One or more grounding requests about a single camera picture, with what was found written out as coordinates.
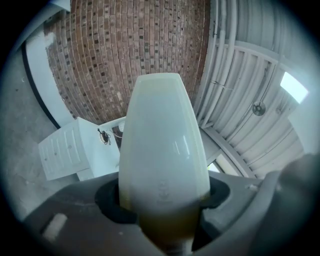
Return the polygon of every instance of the light bulb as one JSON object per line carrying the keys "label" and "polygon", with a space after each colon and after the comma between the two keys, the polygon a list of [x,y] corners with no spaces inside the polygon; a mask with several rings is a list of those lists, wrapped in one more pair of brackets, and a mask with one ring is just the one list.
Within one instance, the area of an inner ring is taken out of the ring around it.
{"label": "light bulb", "polygon": [[139,215],[156,244],[193,237],[210,194],[205,151],[184,84],[175,73],[139,76],[120,150],[120,205]]}

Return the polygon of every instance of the ceiling light fixture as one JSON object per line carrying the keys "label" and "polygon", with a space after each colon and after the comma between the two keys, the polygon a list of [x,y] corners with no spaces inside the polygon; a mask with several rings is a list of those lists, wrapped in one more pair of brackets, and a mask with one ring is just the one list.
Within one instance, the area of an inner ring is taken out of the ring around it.
{"label": "ceiling light fixture", "polygon": [[285,72],[281,81],[281,87],[285,89],[299,104],[307,97],[308,90],[292,75]]}

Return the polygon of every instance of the window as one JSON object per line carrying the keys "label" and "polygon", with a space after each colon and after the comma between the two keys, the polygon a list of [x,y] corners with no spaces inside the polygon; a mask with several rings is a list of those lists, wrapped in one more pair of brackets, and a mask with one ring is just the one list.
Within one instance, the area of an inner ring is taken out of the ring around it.
{"label": "window", "polygon": [[219,154],[219,156],[208,165],[207,169],[215,173],[242,176],[238,168],[224,152]]}
{"label": "window", "polygon": [[287,72],[284,73],[280,86],[285,89],[299,104],[309,93],[297,79]]}
{"label": "window", "polygon": [[208,171],[212,171],[212,172],[215,172],[215,173],[220,173],[220,171],[219,171],[219,169],[217,168],[215,162],[216,162],[216,161],[213,161],[211,164],[209,164],[209,166],[208,166]]}

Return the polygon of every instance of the red brick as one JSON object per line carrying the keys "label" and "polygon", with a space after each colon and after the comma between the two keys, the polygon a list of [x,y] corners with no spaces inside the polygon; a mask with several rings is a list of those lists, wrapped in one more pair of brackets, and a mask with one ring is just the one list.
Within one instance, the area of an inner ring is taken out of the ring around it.
{"label": "red brick", "polygon": [[192,102],[205,64],[210,0],[71,1],[45,33],[49,65],[74,117],[126,115],[137,76],[179,73]]}

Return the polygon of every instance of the white drawer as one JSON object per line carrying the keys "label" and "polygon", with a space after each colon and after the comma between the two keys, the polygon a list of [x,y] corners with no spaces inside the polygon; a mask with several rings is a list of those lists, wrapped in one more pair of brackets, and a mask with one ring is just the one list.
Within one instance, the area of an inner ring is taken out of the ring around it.
{"label": "white drawer", "polygon": [[76,120],[44,139],[39,144],[39,152],[47,180],[89,168]]}

